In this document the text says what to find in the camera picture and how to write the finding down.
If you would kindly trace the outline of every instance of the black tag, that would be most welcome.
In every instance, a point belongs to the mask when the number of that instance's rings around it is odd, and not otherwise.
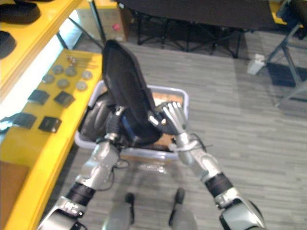
[[[46,91],[34,90],[31,95],[28,97],[28,101],[40,103],[43,105],[48,99],[49,94]]]
[[[19,113],[13,121],[13,126],[30,129],[36,120],[32,114]]]
[[[45,116],[38,128],[46,132],[56,133],[61,123],[62,121],[58,118]]]
[[[54,98],[54,100],[67,108],[75,99],[71,94],[62,91]]]

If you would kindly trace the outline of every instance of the black wire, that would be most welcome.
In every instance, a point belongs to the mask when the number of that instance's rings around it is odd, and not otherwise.
[[[81,227],[84,227],[85,230],[88,230],[88,228],[84,224],[82,224],[80,222],[77,222],[77,224],[80,225]]]
[[[197,138],[198,142],[201,144],[201,148],[207,152],[207,148],[206,146],[204,145],[203,141],[201,140],[201,138],[196,134],[196,133],[191,133],[191,135],[193,135],[194,137]]]
[[[114,167],[112,168],[111,174],[110,174],[110,177],[111,177],[111,184],[110,184],[110,186],[109,186],[108,188],[97,189],[97,191],[103,192],[103,191],[110,190],[110,189],[112,188],[112,186],[113,186],[113,184],[114,184],[114,180],[115,180],[114,169],[126,169],[126,168],[128,168],[128,167],[130,166],[129,161],[123,160],[123,159],[121,159],[120,161],[121,161],[121,162],[126,162],[126,163],[127,163],[127,166],[125,166],[125,167],[118,167],[117,165],[114,166]]]

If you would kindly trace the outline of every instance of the red object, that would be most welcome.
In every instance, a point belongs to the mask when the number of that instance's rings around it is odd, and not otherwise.
[[[120,25],[119,25],[118,23],[116,23],[116,24],[114,24],[114,25],[112,26],[112,28],[113,28],[114,30],[120,30]]]

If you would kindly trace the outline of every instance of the black joint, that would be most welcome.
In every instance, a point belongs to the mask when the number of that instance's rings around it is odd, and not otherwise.
[[[106,124],[106,133],[120,133],[121,116],[113,114]]]
[[[224,173],[217,174],[215,177],[206,181],[205,185],[213,197],[216,197],[233,187],[232,183]]]
[[[94,194],[94,189],[83,184],[75,183],[67,193],[66,197],[74,203],[87,206]]]

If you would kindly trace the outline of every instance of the cardboard box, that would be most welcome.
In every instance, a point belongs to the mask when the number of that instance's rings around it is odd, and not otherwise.
[[[128,9],[122,9],[117,3],[97,1],[96,6],[102,23],[106,39],[116,39],[117,41],[126,41],[132,15]],[[100,40],[92,12],[86,5],[82,4],[77,8],[80,25],[95,39]]]
[[[1,229],[4,229],[29,168],[0,161]]]

